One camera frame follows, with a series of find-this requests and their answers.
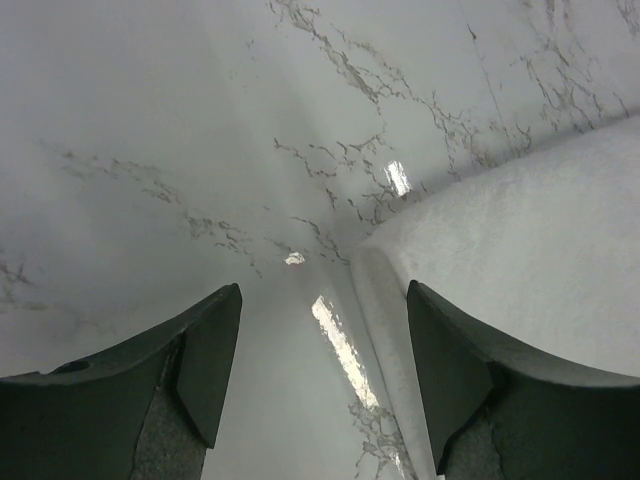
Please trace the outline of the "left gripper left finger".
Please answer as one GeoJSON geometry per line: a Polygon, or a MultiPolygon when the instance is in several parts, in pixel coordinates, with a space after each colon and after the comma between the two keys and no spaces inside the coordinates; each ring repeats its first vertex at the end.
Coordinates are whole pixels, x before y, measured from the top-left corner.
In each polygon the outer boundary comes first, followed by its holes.
{"type": "Polygon", "coordinates": [[[5,479],[198,479],[215,446],[240,288],[50,373],[1,381],[5,479]]]}

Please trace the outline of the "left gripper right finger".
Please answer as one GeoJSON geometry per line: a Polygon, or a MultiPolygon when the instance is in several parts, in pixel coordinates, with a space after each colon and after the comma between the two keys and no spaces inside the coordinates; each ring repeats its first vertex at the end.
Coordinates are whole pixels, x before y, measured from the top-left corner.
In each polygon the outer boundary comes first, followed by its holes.
{"type": "Polygon", "coordinates": [[[412,281],[407,313],[436,471],[635,479],[639,381],[544,352],[412,281]]]}

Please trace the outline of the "white towel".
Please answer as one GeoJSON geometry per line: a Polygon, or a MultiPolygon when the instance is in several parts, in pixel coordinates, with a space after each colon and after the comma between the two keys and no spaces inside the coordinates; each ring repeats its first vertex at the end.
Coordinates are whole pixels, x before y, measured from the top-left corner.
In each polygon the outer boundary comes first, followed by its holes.
{"type": "Polygon", "coordinates": [[[639,121],[467,178],[379,227],[352,257],[366,328],[408,459],[433,460],[410,340],[420,282],[535,348],[639,381],[639,121]]]}

